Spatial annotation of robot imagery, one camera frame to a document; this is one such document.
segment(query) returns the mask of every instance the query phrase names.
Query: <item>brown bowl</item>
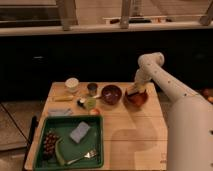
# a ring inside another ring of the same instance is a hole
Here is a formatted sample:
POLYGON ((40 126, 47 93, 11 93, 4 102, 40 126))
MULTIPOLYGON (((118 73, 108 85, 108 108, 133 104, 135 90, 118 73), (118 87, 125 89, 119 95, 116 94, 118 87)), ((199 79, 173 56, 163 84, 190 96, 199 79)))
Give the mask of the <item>brown bowl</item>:
POLYGON ((135 93, 132 95, 128 95, 127 92, 125 92, 125 98, 133 106, 141 107, 147 101, 148 94, 146 91, 143 93, 135 93))
POLYGON ((122 91, 116 85, 107 85, 101 91, 101 98, 109 105, 115 105, 121 96, 122 91))

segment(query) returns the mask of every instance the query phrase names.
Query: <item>small white cup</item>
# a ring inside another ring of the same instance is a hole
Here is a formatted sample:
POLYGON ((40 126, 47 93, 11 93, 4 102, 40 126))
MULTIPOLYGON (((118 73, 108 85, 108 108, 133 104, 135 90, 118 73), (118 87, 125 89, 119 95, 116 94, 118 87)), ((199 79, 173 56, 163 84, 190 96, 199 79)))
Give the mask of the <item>small white cup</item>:
POLYGON ((65 81, 65 86, 69 90, 70 93, 75 93, 78 91, 79 81, 77 78, 69 78, 65 81))

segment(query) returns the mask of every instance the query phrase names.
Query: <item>sponge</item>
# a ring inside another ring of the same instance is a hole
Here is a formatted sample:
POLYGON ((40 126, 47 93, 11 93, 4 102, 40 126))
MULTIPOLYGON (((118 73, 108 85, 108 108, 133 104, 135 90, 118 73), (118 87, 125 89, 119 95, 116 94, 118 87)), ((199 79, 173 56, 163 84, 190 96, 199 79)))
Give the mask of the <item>sponge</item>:
POLYGON ((70 138, 77 144, 80 143, 81 139, 85 137, 89 131, 90 126, 85 122, 80 122, 79 125, 70 133, 70 138))

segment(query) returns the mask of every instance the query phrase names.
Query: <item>floor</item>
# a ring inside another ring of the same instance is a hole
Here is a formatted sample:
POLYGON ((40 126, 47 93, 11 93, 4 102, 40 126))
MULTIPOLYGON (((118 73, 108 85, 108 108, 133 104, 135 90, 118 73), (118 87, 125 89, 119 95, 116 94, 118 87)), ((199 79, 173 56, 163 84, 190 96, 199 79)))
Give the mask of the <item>floor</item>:
MULTIPOLYGON (((158 93, 163 114, 171 106, 164 93, 158 93)), ((3 107, 12 115, 25 137, 28 137, 33 116, 39 119, 44 101, 4 102, 3 107)), ((23 168, 26 141, 4 108, 0 106, 0 170, 21 171, 23 168)))

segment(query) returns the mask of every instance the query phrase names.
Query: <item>fork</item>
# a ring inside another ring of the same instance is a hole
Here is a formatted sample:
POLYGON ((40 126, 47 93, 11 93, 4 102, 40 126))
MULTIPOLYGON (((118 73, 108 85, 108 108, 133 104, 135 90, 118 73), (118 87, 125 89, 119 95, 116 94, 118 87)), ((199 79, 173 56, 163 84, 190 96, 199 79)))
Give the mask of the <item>fork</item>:
POLYGON ((97 153, 96 149, 90 150, 84 156, 66 162, 66 165, 71 165, 71 164, 73 164, 73 163, 75 163, 75 162, 77 162, 77 161, 79 161, 79 160, 81 160, 83 158, 90 159, 92 157, 95 157, 97 154, 98 153, 97 153))

